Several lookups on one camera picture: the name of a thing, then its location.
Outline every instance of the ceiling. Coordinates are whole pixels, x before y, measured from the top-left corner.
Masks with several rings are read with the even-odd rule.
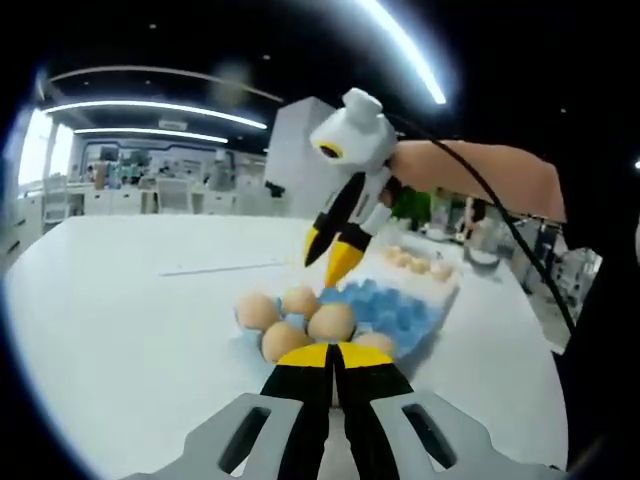
[[[56,35],[39,101],[48,107],[153,100],[239,115],[268,128],[192,114],[169,117],[186,121],[188,131],[260,153],[283,105],[316,96],[339,106],[341,95],[358,86],[383,102],[404,138],[421,138],[419,126],[441,137],[520,146],[553,162],[628,166],[640,157],[633,15],[540,0],[378,1],[432,65],[445,105],[434,102],[356,0],[225,0],[198,10],[173,5],[166,14],[154,10],[135,19],[120,11],[87,12]],[[233,84],[148,69],[64,76],[122,65],[196,72]],[[73,128],[157,128],[161,114],[167,116],[125,107],[56,113]]]

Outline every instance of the green plant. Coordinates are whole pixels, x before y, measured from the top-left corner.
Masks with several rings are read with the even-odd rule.
[[[408,218],[414,228],[431,220],[431,195],[416,192],[404,187],[394,202],[392,215],[396,218]]]

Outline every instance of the window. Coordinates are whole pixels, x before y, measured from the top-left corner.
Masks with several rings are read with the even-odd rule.
[[[49,175],[66,175],[69,170],[69,160],[71,158],[71,145],[73,144],[73,130],[65,125],[58,125],[56,133],[56,143],[51,153],[51,168]]]
[[[20,155],[19,185],[42,180],[51,126],[51,118],[36,108],[31,115]]]

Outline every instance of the ceiling light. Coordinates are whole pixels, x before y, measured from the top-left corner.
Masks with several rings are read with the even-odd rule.
[[[158,130],[154,128],[81,128],[73,133],[144,133],[149,135],[167,135],[171,137],[194,138],[209,142],[227,143],[229,140],[221,137],[211,137],[199,133],[174,132],[171,130]]]
[[[356,0],[356,2],[371,14],[380,27],[389,32],[398,47],[400,47],[413,64],[418,75],[429,89],[429,92],[431,92],[435,102],[439,105],[447,103],[447,99],[444,97],[444,93],[442,93],[429,65],[427,65],[427,62],[422,58],[413,40],[411,40],[402,27],[398,25],[398,22],[396,22],[376,0]]]
[[[196,113],[198,115],[207,115],[209,117],[218,117],[232,122],[242,123],[250,127],[265,130],[267,126],[264,123],[254,122],[247,118],[229,115],[228,113],[217,112],[215,110],[205,110],[204,108],[189,107],[187,105],[174,105],[172,103],[147,102],[144,100],[96,100],[93,102],[69,103],[67,105],[58,105],[44,110],[44,113],[60,112],[62,110],[71,110],[74,108],[91,108],[91,107],[148,107],[148,108],[164,108],[166,110],[178,110],[180,112]]]

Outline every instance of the white chair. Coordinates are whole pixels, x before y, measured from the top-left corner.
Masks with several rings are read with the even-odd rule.
[[[193,213],[191,182],[178,178],[158,178],[159,213]]]
[[[67,177],[54,175],[45,178],[43,185],[42,221],[45,224],[60,223],[69,216]]]
[[[235,193],[210,190],[205,193],[202,213],[205,215],[232,215],[235,206]]]
[[[271,193],[263,186],[246,186],[238,190],[238,214],[270,216]]]

